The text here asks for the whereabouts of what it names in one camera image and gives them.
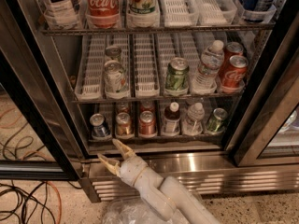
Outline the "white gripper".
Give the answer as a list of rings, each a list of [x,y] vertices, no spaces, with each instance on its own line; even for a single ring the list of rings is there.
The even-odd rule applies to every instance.
[[[98,154],[98,159],[113,175],[120,176],[122,182],[132,187],[139,175],[148,167],[148,165],[142,158],[136,156],[135,152],[130,147],[125,145],[119,139],[113,139],[112,143],[125,159],[121,164],[121,167],[118,160],[108,158],[105,155]]]

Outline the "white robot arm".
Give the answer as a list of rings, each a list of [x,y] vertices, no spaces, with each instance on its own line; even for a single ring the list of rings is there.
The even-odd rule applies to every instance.
[[[162,177],[122,141],[112,140],[123,162],[98,153],[106,168],[128,186],[135,188],[140,198],[156,215],[169,220],[177,210],[190,224],[220,224],[220,222],[173,176]]]

